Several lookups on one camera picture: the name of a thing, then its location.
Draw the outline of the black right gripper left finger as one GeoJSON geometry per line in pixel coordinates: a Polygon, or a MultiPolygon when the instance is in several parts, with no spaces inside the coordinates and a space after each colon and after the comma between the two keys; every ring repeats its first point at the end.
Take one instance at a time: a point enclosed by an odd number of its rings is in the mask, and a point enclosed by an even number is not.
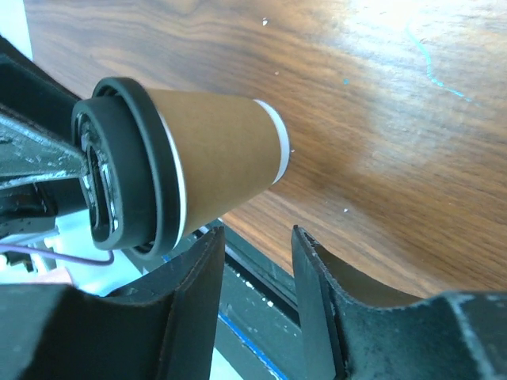
{"type": "Polygon", "coordinates": [[[215,227],[107,297],[66,284],[3,285],[2,378],[208,378],[224,256],[215,227]]]}

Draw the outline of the brown paper coffee cup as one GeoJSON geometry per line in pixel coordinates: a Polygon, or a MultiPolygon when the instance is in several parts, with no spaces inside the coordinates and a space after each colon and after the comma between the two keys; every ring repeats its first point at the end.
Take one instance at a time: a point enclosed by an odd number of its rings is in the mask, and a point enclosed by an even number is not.
{"type": "Polygon", "coordinates": [[[279,112],[258,100],[149,89],[175,160],[177,237],[251,200],[284,175],[291,154],[279,112]]]}

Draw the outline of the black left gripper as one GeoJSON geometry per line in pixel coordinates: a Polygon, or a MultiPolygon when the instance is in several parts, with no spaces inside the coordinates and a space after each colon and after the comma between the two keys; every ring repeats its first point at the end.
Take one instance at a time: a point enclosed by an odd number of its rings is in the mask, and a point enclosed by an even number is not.
{"type": "Polygon", "coordinates": [[[70,144],[77,101],[1,38],[1,185],[40,182],[59,215],[86,208],[79,181],[71,179],[88,173],[86,156],[70,144]]]}

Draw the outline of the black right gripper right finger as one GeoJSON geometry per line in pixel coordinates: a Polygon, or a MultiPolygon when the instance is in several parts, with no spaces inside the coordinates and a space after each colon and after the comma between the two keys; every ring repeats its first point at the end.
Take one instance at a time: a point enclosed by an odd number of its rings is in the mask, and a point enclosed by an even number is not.
{"type": "Polygon", "coordinates": [[[311,379],[503,379],[506,294],[389,287],[292,230],[292,264],[311,379]]]}

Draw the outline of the black plastic cup lid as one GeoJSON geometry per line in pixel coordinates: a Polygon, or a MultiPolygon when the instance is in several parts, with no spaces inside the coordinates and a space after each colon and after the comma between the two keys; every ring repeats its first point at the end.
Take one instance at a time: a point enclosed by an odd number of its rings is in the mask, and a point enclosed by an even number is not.
{"type": "Polygon", "coordinates": [[[176,148],[147,90],[125,77],[102,78],[71,117],[84,153],[80,179],[93,243],[149,260],[181,237],[184,212],[176,148]]]}

